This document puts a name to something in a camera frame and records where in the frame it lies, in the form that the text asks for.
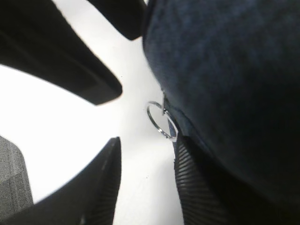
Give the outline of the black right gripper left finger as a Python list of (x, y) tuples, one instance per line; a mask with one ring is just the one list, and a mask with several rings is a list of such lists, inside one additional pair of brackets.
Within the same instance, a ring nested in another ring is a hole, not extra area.
[(24, 157), (0, 139), (0, 223), (2, 225), (111, 225), (121, 179), (120, 138), (56, 192), (33, 202)]

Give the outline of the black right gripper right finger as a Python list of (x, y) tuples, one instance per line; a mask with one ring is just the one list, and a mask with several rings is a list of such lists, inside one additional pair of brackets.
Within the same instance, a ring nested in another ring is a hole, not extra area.
[(179, 135), (174, 149), (175, 180), (186, 225), (298, 225), (299, 212), (259, 196)]

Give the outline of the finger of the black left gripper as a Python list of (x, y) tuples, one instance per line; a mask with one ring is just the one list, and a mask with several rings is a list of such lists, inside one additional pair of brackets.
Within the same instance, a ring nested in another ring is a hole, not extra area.
[(122, 85), (50, 0), (0, 3), (0, 62), (100, 105)]
[(89, 3), (128, 40), (141, 36), (146, 9), (143, 0), (90, 0)]

